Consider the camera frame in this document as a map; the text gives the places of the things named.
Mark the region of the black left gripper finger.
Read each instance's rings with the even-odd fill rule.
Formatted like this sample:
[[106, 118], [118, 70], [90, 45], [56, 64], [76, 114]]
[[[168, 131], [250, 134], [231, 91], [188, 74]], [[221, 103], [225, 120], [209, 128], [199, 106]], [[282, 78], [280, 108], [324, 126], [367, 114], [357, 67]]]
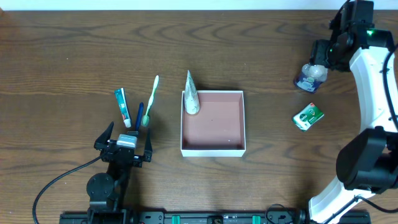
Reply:
[[144, 146], [144, 161], [150, 162], [152, 160], [152, 143], [150, 140], [150, 129], [147, 130], [146, 143]]
[[111, 138], [113, 132], [114, 122], [112, 121], [106, 130], [96, 139], [94, 143], [94, 148], [96, 150], [104, 150], [108, 146], [108, 141]]

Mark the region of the white conditioner tube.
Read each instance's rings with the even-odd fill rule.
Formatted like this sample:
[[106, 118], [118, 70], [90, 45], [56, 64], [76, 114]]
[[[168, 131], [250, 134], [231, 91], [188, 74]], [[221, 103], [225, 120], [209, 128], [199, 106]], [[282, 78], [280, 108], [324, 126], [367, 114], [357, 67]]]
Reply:
[[185, 83], [184, 105], [185, 111], [190, 115], [195, 115], [200, 110], [197, 89], [189, 70], [187, 71], [187, 79]]

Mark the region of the green toothpaste tube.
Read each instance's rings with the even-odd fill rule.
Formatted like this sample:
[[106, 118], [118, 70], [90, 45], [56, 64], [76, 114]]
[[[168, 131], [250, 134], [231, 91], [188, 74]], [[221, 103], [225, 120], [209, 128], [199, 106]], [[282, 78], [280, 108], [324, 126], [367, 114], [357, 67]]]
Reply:
[[127, 101], [126, 101], [126, 95], [124, 88], [120, 88], [114, 91], [116, 100], [118, 102], [118, 106], [121, 112], [121, 116], [123, 118], [123, 122], [125, 127], [130, 128], [132, 126], [131, 124], [131, 117], [129, 115], [129, 110], [127, 106]]

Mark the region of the green soap packet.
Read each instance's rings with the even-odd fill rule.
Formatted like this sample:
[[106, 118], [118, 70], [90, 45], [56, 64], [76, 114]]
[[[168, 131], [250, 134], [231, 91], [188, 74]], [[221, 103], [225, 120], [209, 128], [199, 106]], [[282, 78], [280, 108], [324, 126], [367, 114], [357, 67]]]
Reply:
[[323, 117], [323, 111], [314, 103], [309, 103], [301, 112], [293, 116], [292, 121], [301, 131], [306, 132]]

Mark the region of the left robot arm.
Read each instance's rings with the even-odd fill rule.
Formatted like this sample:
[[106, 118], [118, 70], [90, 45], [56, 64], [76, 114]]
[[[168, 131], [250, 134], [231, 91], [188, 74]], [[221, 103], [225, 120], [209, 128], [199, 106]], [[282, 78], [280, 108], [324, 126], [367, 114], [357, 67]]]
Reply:
[[92, 176], [86, 185], [90, 197], [88, 223], [137, 223], [133, 210], [124, 207], [124, 198], [131, 169], [141, 168], [152, 159], [150, 129], [142, 134], [129, 131], [112, 140], [113, 127], [110, 123], [94, 143], [108, 169]]

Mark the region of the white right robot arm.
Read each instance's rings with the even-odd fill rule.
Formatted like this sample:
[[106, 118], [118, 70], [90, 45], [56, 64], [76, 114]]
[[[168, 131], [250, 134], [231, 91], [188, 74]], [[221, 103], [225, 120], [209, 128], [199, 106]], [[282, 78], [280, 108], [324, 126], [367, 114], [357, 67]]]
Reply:
[[336, 177], [308, 202], [307, 223], [338, 223], [355, 205], [397, 188], [397, 84], [388, 30], [376, 29], [372, 1], [346, 1], [313, 43], [310, 65], [351, 72], [358, 92], [359, 134], [338, 154]]

